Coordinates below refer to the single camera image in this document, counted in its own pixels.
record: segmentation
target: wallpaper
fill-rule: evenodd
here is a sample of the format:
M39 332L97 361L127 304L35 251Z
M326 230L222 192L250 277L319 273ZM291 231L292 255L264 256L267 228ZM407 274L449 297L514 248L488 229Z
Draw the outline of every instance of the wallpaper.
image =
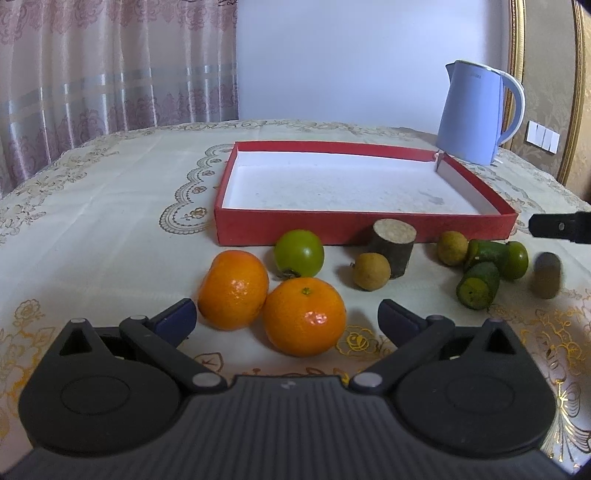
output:
M558 174L569 130L575 70L574 20L570 1L525 2L523 87L525 116L511 150L536 167ZM560 134L556 155L525 142L529 120Z
M585 100L579 139L574 151L566 187L581 199L591 202L591 15L583 16L585 41Z

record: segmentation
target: orange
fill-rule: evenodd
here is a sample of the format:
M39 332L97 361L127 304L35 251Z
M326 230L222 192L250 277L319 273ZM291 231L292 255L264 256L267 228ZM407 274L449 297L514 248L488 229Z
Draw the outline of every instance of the orange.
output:
M261 312L269 276L261 261L241 250L226 250L213 259L197 295L197 308L215 328L236 330Z
M346 316L339 293L313 277L286 280L262 309L269 340L293 356L318 355L334 347L345 331Z

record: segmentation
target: red box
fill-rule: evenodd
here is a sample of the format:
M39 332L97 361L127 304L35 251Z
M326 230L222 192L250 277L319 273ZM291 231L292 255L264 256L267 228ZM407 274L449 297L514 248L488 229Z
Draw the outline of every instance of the red box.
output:
M394 204L405 211L387 211ZM447 154L436 161L430 150L323 141L236 142L214 214L217 241L227 247L274 245L300 228L325 245L365 244L382 218L415 227L418 243L449 230L501 240L517 219Z

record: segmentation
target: curtain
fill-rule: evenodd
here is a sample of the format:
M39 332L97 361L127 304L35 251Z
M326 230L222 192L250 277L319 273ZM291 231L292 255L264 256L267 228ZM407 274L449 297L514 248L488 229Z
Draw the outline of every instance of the curtain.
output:
M237 118L236 0L0 0L1 196L103 134Z

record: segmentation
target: table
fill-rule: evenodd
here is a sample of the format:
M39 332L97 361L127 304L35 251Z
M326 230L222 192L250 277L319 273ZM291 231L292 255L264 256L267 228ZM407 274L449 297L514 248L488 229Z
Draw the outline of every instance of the table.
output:
M117 325L194 295L222 250L215 243L213 199L238 140L436 150L432 135L409 129L299 121L187 124L97 138L26 181L0 201L0 471L30 449L18 397L70 318ZM376 292L359 291L343 274L358 250L328 247L318 276L336 287L348 309L346 332L334 349L308 359L281 355L269 347L260 323L236 332L199 323L180 349L227 378L338 374L346 382L394 348L377 329L384 298L420 316L446 315L458 325L500 317L519 334L556 394L558 415L544 450L575 471L591 447L591 247L534 239L527 222L532 213L591 206L506 150L490 167L467 166L519 212L511 238L523 242L531 258L553 251L562 259L564 289L554 300L533 298L526 277L503 285L487 312L465 309L454 294L459 273L435 261L432 245L415 246L405 276ZM248 250L269 264L269 247ZM276 285L272 278L271 288Z

